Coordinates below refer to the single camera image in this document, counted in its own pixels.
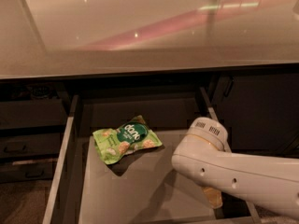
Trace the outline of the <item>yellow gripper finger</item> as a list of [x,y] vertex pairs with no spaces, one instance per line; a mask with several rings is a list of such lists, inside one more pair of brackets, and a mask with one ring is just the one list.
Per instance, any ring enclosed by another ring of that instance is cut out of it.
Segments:
[[212,187],[202,187],[202,190],[213,209],[222,207],[221,192]]

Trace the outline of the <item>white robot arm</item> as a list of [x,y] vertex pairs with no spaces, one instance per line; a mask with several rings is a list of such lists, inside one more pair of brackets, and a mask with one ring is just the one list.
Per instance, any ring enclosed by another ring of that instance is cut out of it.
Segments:
[[228,152],[227,137],[216,120],[195,119],[174,151],[174,169],[200,186],[299,219],[299,160]]

